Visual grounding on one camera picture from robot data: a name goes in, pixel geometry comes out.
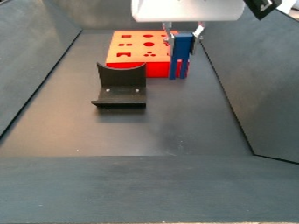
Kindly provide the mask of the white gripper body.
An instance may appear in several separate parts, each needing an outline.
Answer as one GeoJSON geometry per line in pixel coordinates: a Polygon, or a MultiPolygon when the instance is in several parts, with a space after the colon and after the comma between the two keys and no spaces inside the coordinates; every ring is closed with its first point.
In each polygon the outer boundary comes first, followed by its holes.
{"type": "Polygon", "coordinates": [[[131,0],[137,22],[190,22],[238,20],[244,0],[131,0]]]}

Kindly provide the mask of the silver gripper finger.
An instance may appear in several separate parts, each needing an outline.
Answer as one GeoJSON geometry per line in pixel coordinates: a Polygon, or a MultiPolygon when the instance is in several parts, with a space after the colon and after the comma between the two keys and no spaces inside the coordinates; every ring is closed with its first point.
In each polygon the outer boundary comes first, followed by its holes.
{"type": "Polygon", "coordinates": [[[205,31],[205,28],[206,28],[206,24],[203,22],[199,22],[198,28],[195,29],[193,33],[191,55],[195,54],[197,45],[199,44],[202,40],[202,32],[205,31]]]}
{"type": "Polygon", "coordinates": [[[174,55],[174,34],[171,32],[171,28],[173,28],[173,22],[163,22],[163,30],[166,31],[166,38],[165,38],[165,42],[169,44],[169,54],[170,56],[174,55]]]}

